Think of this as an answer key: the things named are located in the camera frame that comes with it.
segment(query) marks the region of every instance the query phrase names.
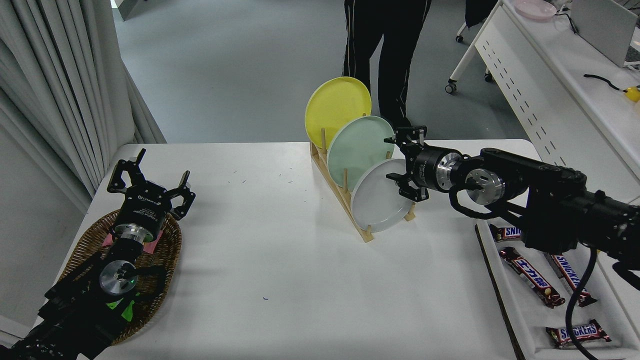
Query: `candy bar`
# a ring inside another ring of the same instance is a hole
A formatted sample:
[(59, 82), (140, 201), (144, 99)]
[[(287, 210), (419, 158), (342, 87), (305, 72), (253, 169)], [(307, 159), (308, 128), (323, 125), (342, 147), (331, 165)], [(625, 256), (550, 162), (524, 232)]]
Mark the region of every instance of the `candy bar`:
[[(554, 269), (558, 279), (564, 279), (563, 283), (567, 291), (569, 291), (569, 293), (573, 293), (580, 284), (580, 277), (575, 273), (575, 271), (573, 271), (573, 268), (566, 257), (545, 253), (545, 258)], [(578, 298), (578, 306), (585, 307), (596, 301), (597, 299), (594, 299), (587, 289), (582, 289), (580, 297)]]
[(499, 251), (500, 257), (522, 278), (531, 290), (542, 300), (545, 306), (553, 309), (564, 304), (564, 298), (558, 294), (556, 289), (523, 258), (515, 248), (505, 247)]
[(501, 241), (520, 240), (522, 232), (517, 227), (507, 226), (498, 227), (493, 224), (489, 224), (489, 230), (493, 236), (493, 240), (497, 243)]
[[(556, 348), (564, 349), (574, 346), (571, 338), (569, 337), (569, 332), (567, 331), (567, 329), (555, 329), (553, 327), (547, 327), (546, 329), (547, 334), (551, 336), (551, 339), (553, 340)], [(607, 333), (602, 330), (602, 326), (600, 326), (600, 324), (595, 319), (592, 319), (586, 325), (574, 326), (573, 333), (580, 343), (595, 340), (604, 340), (605, 342), (611, 341), (609, 335), (607, 335)]]

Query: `wicker basket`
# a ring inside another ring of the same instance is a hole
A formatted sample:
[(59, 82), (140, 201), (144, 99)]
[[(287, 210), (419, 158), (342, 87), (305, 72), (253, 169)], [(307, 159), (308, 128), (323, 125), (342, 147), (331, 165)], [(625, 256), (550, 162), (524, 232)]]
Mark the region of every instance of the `wicker basket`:
[[(80, 237), (80, 240), (78, 240), (76, 248), (71, 254), (64, 271), (62, 271), (60, 279), (69, 274), (71, 270), (75, 269), (97, 251), (101, 251), (103, 254), (106, 253), (109, 248), (103, 248), (102, 242), (107, 236), (109, 227), (111, 227), (111, 224), (115, 221), (119, 211), (120, 210), (116, 210), (103, 216), (84, 232), (82, 237)], [(136, 260), (136, 268), (153, 265), (163, 266), (167, 270), (166, 286), (164, 287), (164, 291), (151, 302), (147, 301), (142, 304), (136, 302), (133, 305), (133, 319), (129, 324), (127, 324), (125, 331), (113, 341), (112, 345), (126, 340), (142, 329), (142, 327), (151, 320), (164, 301), (166, 292), (168, 291), (169, 284), (173, 277), (175, 265), (178, 262), (178, 256), (180, 255), (182, 233), (180, 232), (178, 222), (170, 215), (164, 220), (162, 231), (162, 237), (156, 245), (154, 253), (147, 254), (146, 252), (143, 252)], [(140, 277), (136, 285), (136, 289), (138, 289), (140, 293), (151, 293), (155, 288), (156, 282), (153, 277)]]

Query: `person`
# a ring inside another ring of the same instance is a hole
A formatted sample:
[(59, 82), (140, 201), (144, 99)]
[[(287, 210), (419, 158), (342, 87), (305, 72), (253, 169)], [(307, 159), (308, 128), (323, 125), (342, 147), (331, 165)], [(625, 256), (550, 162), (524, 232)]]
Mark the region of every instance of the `person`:
[(378, 67), (380, 115), (395, 129), (411, 126), (406, 115), (409, 68), (431, 0), (345, 0), (347, 45), (343, 76), (371, 92), (369, 60), (384, 38)]

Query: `snickers logo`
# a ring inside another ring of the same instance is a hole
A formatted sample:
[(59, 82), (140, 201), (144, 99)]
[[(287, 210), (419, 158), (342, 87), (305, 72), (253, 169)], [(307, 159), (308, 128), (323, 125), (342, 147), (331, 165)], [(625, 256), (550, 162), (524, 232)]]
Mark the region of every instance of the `snickers logo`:
[(520, 229), (518, 229), (517, 227), (505, 227), (504, 228), (504, 238), (505, 239), (517, 238), (517, 237), (520, 237), (520, 235), (522, 235), (522, 231)]
[(522, 273), (525, 274), (529, 280), (531, 280), (537, 287), (539, 288), (550, 288), (551, 285), (545, 280), (542, 275), (538, 273), (538, 271), (529, 264), (529, 262), (525, 259), (517, 259), (514, 263), (522, 270)]
[[(579, 339), (581, 336), (589, 336), (598, 334), (598, 329), (596, 329), (595, 325), (587, 324), (573, 327), (573, 333)], [(560, 337), (561, 341), (567, 340), (569, 338), (569, 332), (567, 329), (560, 329)]]
[(563, 272), (563, 275), (570, 281), (572, 288), (575, 290), (580, 284), (580, 277), (573, 271), (573, 268), (569, 264), (569, 261), (562, 255), (553, 255), (556, 263)]

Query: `white desk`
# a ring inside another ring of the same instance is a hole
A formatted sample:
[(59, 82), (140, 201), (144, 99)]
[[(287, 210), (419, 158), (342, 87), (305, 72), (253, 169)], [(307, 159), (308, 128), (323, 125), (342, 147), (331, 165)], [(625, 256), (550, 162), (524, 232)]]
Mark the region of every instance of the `white desk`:
[(638, 202), (640, 116), (622, 93), (582, 75), (626, 88), (640, 74), (573, 34), (565, 16), (538, 22), (517, 14), (513, 2), (498, 2), (452, 79), (478, 51), (543, 161), (583, 171), (592, 191)]
[[(536, 157), (524, 140), (430, 143)], [(474, 220), (444, 194), (365, 244), (307, 143), (126, 145), (113, 160), (143, 146), (145, 177), (172, 187), (188, 169), (196, 199), (162, 308), (99, 359), (514, 358)], [(103, 181), (77, 238), (122, 200)]]

